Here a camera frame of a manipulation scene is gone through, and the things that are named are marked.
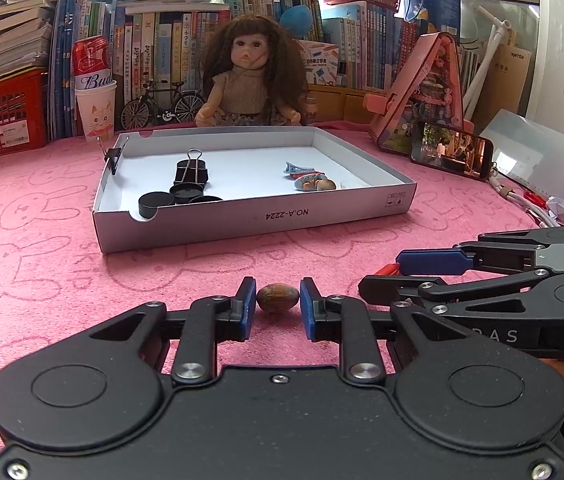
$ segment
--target stack of books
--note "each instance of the stack of books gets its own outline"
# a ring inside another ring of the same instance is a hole
[[[113,76],[123,82],[123,102],[138,99],[154,81],[156,90],[184,82],[182,90],[202,89],[203,53],[211,34],[231,19],[223,4],[168,4],[159,0],[119,2],[114,20]],[[169,92],[157,92],[169,105]]]
[[[457,51],[460,56],[460,78],[462,80],[462,95],[464,95],[473,79],[475,79],[481,61],[479,49],[475,43],[469,45],[460,44]]]
[[[305,5],[313,14],[313,24],[311,30],[304,38],[306,41],[324,41],[324,31],[322,29],[322,16],[318,0],[223,0],[231,9],[231,17],[237,18],[242,14],[258,14],[268,16],[276,20],[286,9],[290,7]]]
[[[339,48],[338,80],[363,91],[386,91],[427,28],[369,2],[327,6],[321,13],[325,41]]]
[[[111,10],[106,4],[92,0],[57,0],[46,100],[49,141],[82,134],[75,106],[73,44],[97,34],[109,37],[110,16]]]
[[[20,0],[0,6],[0,79],[48,65],[54,6]]]

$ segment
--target window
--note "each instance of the window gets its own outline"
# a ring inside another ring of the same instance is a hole
[[[496,18],[511,22],[512,28],[517,32],[516,46],[528,50],[531,54],[524,92],[517,110],[517,113],[525,116],[535,71],[540,30],[540,6],[505,0],[462,0],[462,31],[460,34],[462,43],[466,47],[475,46],[482,51],[488,43],[492,23],[477,12],[479,6],[484,7]]]

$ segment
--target doll hair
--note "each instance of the doll hair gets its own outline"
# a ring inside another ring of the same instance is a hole
[[[303,123],[308,86],[299,46],[280,25],[264,16],[240,16],[225,23],[212,35],[202,65],[204,96],[208,98],[211,93],[216,75],[233,68],[231,50],[235,38],[251,34],[262,34],[268,43],[268,61],[264,65],[268,100],[262,117],[270,117],[272,103],[282,102],[298,111]]]

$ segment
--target blue gripper pad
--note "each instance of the blue gripper pad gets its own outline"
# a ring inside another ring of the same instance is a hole
[[[242,317],[239,322],[242,339],[244,341],[251,337],[251,327],[253,326],[253,320],[255,319],[255,288],[255,280],[252,280],[251,287],[246,293],[246,298],[244,299]]]
[[[395,261],[404,276],[461,276],[473,268],[473,259],[460,249],[401,251]]]
[[[315,341],[315,316],[313,314],[313,300],[304,285],[300,282],[300,310],[302,311],[302,322],[304,323],[304,331],[306,339]]]

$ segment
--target red can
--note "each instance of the red can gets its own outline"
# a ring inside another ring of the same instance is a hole
[[[111,68],[108,64],[108,40],[93,36],[73,44],[73,70],[75,75],[98,72]]]
[[[111,83],[107,38],[93,36],[73,44],[73,75],[75,88],[79,90],[98,88]]]

